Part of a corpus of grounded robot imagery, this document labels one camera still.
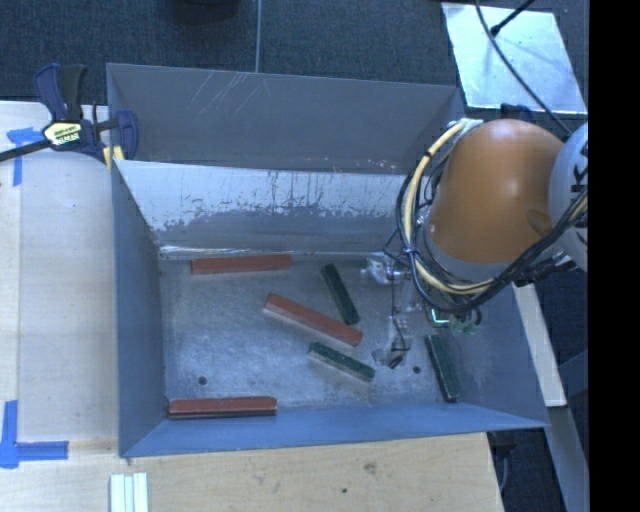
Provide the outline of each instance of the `red wooden block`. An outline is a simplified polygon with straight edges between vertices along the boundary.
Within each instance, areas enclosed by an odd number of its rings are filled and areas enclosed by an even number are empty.
[[[360,341],[362,341],[362,331],[275,293],[270,293],[267,297],[265,309],[322,334],[348,343],[352,347],[357,346]]]
[[[221,274],[225,272],[255,272],[284,270],[291,266],[290,254],[264,256],[232,256],[227,258],[199,258],[191,260],[192,274]]]
[[[278,402],[272,396],[179,399],[169,402],[167,417],[184,419],[271,416],[277,409]]]

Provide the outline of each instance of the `yellow clamp label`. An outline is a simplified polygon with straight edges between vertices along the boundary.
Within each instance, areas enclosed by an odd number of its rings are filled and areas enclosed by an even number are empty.
[[[82,126],[78,123],[54,123],[43,132],[51,144],[62,146],[80,140]]]

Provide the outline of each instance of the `scratches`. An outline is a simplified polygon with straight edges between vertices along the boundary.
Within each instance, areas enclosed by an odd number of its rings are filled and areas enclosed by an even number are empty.
[[[217,109],[217,106],[219,106],[220,103],[222,103],[222,100],[226,98],[229,92],[231,92],[234,88],[236,88],[238,85],[244,82],[247,79],[247,76],[248,76],[247,73],[235,74],[234,77],[229,81],[229,83],[225,85],[222,89],[220,89],[218,93],[213,98],[211,98],[211,100],[209,100],[209,103],[207,103],[206,106],[200,110],[200,114],[203,114],[204,112],[209,110],[214,104],[217,104],[216,105],[216,109]]]
[[[198,96],[200,96],[200,93],[202,92],[202,89],[204,89],[205,85],[207,85],[209,83],[209,80],[211,80],[211,77],[213,77],[213,73],[209,73],[207,75],[207,78],[205,78],[204,81],[202,82],[202,84],[200,85],[200,87],[198,87],[198,90],[191,97],[191,101],[189,102],[189,105],[187,105],[187,110],[189,110],[191,108],[191,105],[193,104],[193,102],[196,100],[196,98]]]
[[[256,94],[260,89],[261,89],[261,87],[256,87],[256,88],[251,92],[251,94],[249,94],[249,95],[245,98],[245,100],[244,100],[242,103],[240,103],[240,105],[238,106],[238,108],[236,109],[236,111],[233,113],[233,116],[232,116],[232,117],[235,117],[235,116],[238,114],[238,112],[240,112],[240,111],[244,108],[244,106],[245,106],[247,103],[249,103],[249,100],[251,100],[251,98],[253,98],[253,97],[255,96],[255,94]]]
[[[269,88],[269,80],[265,80],[262,83],[264,84],[264,88],[267,91],[267,96],[269,96],[269,100],[272,100],[273,96],[271,96],[271,89]]]

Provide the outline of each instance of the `blue clamp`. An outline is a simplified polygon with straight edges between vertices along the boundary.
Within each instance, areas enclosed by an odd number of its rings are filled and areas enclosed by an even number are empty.
[[[118,110],[113,119],[98,122],[97,107],[94,105],[93,122],[84,119],[80,86],[86,71],[84,66],[79,65],[49,64],[36,73],[36,95],[49,110],[51,123],[42,130],[40,140],[1,152],[0,162],[51,148],[54,151],[82,153],[106,164],[104,150],[107,146],[100,140],[100,133],[114,129],[118,131],[115,136],[124,157],[128,160],[134,158],[138,149],[138,122],[133,111]]]

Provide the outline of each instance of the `bin floor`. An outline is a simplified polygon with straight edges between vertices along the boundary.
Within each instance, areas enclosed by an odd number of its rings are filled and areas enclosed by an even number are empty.
[[[277,293],[329,317],[339,310],[320,269],[334,263],[360,314],[357,347],[327,340],[264,311]],[[405,361],[379,366],[373,352],[390,343],[391,286],[361,278],[366,260],[294,257],[287,270],[192,275],[189,261],[160,260],[168,399],[269,395],[279,408],[323,408],[442,401],[423,343],[433,332],[423,312]],[[396,300],[401,286],[394,289]],[[376,370],[367,383],[308,356],[321,341]]]

